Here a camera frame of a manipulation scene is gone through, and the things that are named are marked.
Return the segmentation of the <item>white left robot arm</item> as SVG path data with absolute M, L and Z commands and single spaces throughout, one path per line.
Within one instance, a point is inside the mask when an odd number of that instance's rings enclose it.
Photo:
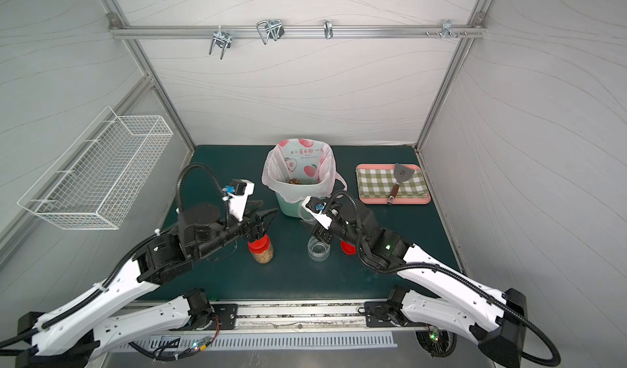
M 206 172 L 220 205 L 184 205 L 182 185 L 192 170 Z M 87 292 L 51 312 L 28 312 L 15 336 L 3 340 L 1 355 L 17 367 L 85 367 L 121 344 L 160 330 L 220 328 L 220 317 L 201 288 L 127 315 L 130 302 L 194 269 L 194 266 L 239 239 L 259 242 L 278 213 L 252 201 L 254 184 L 231 180 L 221 186 L 202 163 L 187 165 L 176 181 L 178 221 L 141 241 L 116 263 L 112 272 Z

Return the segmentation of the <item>glass peanut jar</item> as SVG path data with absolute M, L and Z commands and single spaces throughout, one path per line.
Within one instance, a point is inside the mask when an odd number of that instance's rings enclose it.
M 331 245 L 311 237 L 307 243 L 307 252 L 311 260 L 315 262 L 325 261 L 331 252 Z

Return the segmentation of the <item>red jar lid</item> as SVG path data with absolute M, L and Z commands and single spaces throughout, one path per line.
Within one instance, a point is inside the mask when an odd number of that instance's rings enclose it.
M 346 254 L 346 255 L 356 255 L 357 254 L 357 249 L 354 245 L 349 244 L 347 242 L 341 242 L 341 250 Z

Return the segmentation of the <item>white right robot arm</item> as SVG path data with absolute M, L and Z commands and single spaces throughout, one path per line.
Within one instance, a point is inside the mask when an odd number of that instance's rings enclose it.
M 315 221 L 312 234 L 321 242 L 338 239 L 356 250 L 358 261 L 378 274 L 393 274 L 436 296 L 409 288 L 395 289 L 387 316 L 397 327 L 424 324 L 474 342 L 480 352 L 503 367 L 527 360 L 557 367 L 555 343 L 527 317 L 525 294 L 500 291 L 441 263 L 401 234 L 380 227 L 374 213 L 346 191 L 330 198 L 308 197 L 301 209 Z

